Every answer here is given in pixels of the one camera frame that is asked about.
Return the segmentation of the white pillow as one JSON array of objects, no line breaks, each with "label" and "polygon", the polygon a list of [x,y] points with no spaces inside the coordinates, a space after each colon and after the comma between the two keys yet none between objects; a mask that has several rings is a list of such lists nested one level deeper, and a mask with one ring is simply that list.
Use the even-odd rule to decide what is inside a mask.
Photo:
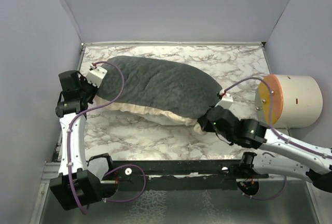
[{"label": "white pillow", "polygon": [[179,118],[179,119],[171,119],[165,115],[151,115],[151,114],[144,114],[140,115],[140,117],[143,117],[144,119],[164,125],[164,126],[187,126],[192,127],[193,130],[200,134],[205,135],[206,131],[203,131],[201,129],[201,126],[198,124],[197,120],[195,119],[188,119],[188,118]]}]

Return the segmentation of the grey pillowcase with cream trim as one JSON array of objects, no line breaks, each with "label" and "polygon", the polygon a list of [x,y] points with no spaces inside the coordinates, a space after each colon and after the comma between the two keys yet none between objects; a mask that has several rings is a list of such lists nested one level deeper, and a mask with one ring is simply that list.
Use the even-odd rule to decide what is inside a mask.
[{"label": "grey pillowcase with cream trim", "polygon": [[116,56],[94,98],[114,111],[198,120],[218,101],[221,85],[204,71],[173,61]]}]

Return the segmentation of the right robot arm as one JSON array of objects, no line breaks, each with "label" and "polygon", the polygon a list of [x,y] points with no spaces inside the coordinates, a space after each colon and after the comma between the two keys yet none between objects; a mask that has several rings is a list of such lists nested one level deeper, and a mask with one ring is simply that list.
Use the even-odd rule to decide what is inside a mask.
[{"label": "right robot arm", "polygon": [[242,177],[262,174],[289,176],[331,192],[331,149],[289,137],[254,119],[239,119],[221,106],[210,108],[198,119],[198,124],[203,131],[221,135],[230,145],[277,154],[277,157],[268,159],[254,152],[245,152],[238,165]]}]

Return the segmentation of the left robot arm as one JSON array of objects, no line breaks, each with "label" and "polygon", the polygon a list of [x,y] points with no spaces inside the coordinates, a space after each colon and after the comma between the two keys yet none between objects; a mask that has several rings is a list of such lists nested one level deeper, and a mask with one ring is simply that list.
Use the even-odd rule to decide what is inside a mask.
[{"label": "left robot arm", "polygon": [[59,74],[62,91],[56,106],[62,130],[62,159],[58,176],[50,180],[50,189],[64,210],[83,210],[102,199],[102,179],[113,177],[115,168],[109,154],[86,160],[85,125],[88,105],[97,87],[75,70]]}]

